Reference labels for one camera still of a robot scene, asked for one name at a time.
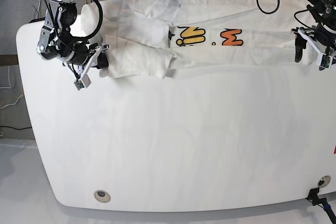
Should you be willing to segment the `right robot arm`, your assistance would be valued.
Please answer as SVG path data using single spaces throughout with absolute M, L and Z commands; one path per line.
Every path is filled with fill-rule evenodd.
M 103 10 L 98 0 L 92 0 L 98 8 L 98 23 L 93 32 L 84 37 L 73 36 L 70 26 L 77 19 L 76 0 L 49 0 L 44 25 L 41 29 L 37 52 L 45 60 L 58 58 L 69 65 L 76 79 L 80 78 L 78 67 L 102 69 L 108 67 L 106 46 L 89 42 L 100 30 Z

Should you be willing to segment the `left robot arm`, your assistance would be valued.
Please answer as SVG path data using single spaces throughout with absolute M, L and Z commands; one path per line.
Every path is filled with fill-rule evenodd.
M 301 24 L 301 27 L 292 29 L 296 36 L 295 62 L 302 60 L 303 51 L 310 45 L 317 53 L 319 70 L 330 69 L 335 64 L 335 0 L 307 1 L 307 7 L 293 15 Z M 259 10 L 267 15 L 275 13 L 280 7 L 280 0 L 277 0 L 276 8 L 266 12 L 260 7 L 259 0 L 256 3 Z

